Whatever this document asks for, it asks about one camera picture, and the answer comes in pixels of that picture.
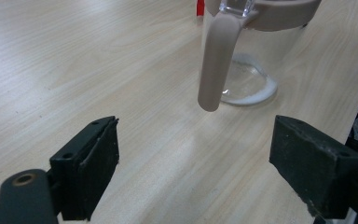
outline screw hole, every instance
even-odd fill
[[[73,155],[74,155],[74,154],[72,154],[72,153],[69,152],[69,153],[63,154],[62,157],[63,157],[64,159],[71,159]]]
[[[21,176],[17,177],[16,179],[14,179],[12,184],[13,184],[13,186],[16,186],[16,187],[24,186],[24,185],[27,185],[27,184],[33,182],[35,178],[36,178],[36,175],[34,175],[34,174],[21,175]]]

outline pitcher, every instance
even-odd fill
[[[205,0],[200,106],[215,111],[221,100],[252,105],[273,95],[277,83],[264,69],[269,67],[266,58],[275,48],[269,48],[268,38],[282,38],[290,45],[296,35],[289,29],[308,24],[320,3],[321,0]]]

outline light wood surface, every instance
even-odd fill
[[[0,0],[0,184],[89,122],[120,118],[120,165],[91,223],[312,223],[269,164],[277,114],[344,142],[358,109],[358,1],[323,1],[261,105],[197,103],[188,1]]]

